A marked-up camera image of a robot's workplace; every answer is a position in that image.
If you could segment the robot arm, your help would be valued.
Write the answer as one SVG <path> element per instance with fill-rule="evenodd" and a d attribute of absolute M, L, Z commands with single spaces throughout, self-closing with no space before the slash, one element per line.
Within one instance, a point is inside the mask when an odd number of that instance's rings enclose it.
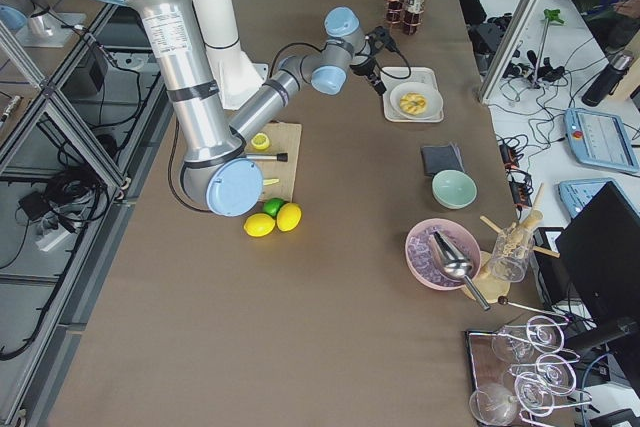
<path fill-rule="evenodd" d="M 303 86 L 338 94 L 349 71 L 370 60 L 372 41 L 355 13 L 336 7 L 324 21 L 328 38 L 315 55 L 286 58 L 232 116 L 223 109 L 208 46 L 214 22 L 205 0 L 99 0 L 125 5 L 141 18 L 159 64 L 168 98 L 183 129 L 187 150 L 181 187 L 187 197 L 211 212 L 242 215 L 263 190 L 260 168 L 245 155 L 245 146 Z M 217 0 L 216 14 L 234 22 L 231 0 Z"/>

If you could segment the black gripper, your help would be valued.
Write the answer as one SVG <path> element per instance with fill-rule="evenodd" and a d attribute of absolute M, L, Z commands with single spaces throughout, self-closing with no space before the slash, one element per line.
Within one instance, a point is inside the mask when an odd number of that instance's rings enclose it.
<path fill-rule="evenodd" d="M 350 68 L 356 76 L 368 78 L 368 84 L 374 89 L 378 95 L 383 95 L 387 88 L 383 80 L 376 76 L 375 73 L 375 58 L 366 57 L 364 61 L 360 63 L 352 63 Z"/>

